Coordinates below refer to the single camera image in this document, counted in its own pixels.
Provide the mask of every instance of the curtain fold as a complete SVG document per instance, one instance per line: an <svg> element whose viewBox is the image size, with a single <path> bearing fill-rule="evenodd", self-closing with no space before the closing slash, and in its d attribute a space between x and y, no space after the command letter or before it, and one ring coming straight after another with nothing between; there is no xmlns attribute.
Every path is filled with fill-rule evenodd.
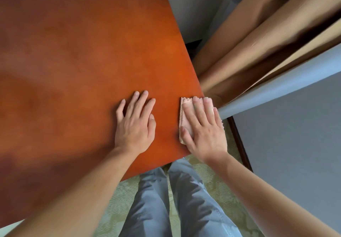
<svg viewBox="0 0 341 237"><path fill-rule="evenodd" d="M193 60L204 94L220 107L283 71L340 9L341 0L242 0Z"/></svg>

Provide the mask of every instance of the dark wooden trim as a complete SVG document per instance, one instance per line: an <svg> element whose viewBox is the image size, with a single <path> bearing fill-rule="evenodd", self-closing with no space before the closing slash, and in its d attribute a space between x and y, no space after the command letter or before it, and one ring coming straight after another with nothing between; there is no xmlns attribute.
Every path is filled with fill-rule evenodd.
<svg viewBox="0 0 341 237"><path fill-rule="evenodd" d="M238 148L238 151L240 153L241 160L242 160L244 166L253 172L249 158L248 158L248 155L246 154L243 142L241 141L236 123L235 123L232 116L228 118L228 124L230 125L233 137L236 141L236 145L237 145L237 148Z"/></svg>

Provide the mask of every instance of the curtain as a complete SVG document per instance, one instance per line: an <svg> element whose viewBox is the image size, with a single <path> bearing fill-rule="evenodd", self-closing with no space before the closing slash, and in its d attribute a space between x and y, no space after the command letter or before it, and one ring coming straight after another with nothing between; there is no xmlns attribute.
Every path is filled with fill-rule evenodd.
<svg viewBox="0 0 341 237"><path fill-rule="evenodd" d="M340 10L341 0L241 0L193 59L204 94L221 107L336 45L340 31L322 45L314 39Z"/></svg>

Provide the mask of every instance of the patterned carpet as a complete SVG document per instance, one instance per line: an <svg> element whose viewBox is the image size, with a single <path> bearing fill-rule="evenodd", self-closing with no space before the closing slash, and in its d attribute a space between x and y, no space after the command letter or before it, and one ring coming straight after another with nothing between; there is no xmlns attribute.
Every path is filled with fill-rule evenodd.
<svg viewBox="0 0 341 237"><path fill-rule="evenodd" d="M231 129L224 121L226 137L228 140L228 151L238 161L241 158L232 136ZM193 165L194 169L201 176L207 191L223 208L226 215L238 226L243 237L263 237L264 235L250 218L245 208L239 200L231 193L230 189L214 174L214 172L199 162L193 155L189 155L186 159ZM116 237L119 235L134 196L137 192L139 177L133 177L121 182L113 197L110 200L109 206L102 217L94 237ZM173 237L180 237L180 220L176 212L173 194L168 182L168 192L170 201L170 223L172 226Z"/></svg>

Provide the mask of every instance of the microfiber cloth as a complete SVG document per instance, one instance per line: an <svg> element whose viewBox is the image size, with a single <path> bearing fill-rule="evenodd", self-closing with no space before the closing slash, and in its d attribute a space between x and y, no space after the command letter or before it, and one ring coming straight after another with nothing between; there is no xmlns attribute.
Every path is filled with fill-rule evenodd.
<svg viewBox="0 0 341 237"><path fill-rule="evenodd" d="M190 122L186 118L185 112L183 111L183 108L182 108L182 105L184 103L189 103L190 109L192 109L194 114L195 114L192 98L181 98L181 101L180 101L180 118L179 118L179 139L180 139L180 143L182 143L182 144L185 144L185 142L181 138L180 128L182 126L187 128L187 130L189 131L191 137L194 138L193 129L192 129L191 125L190 125ZM204 105L204 99L203 98L199 98L199 105Z"/></svg>

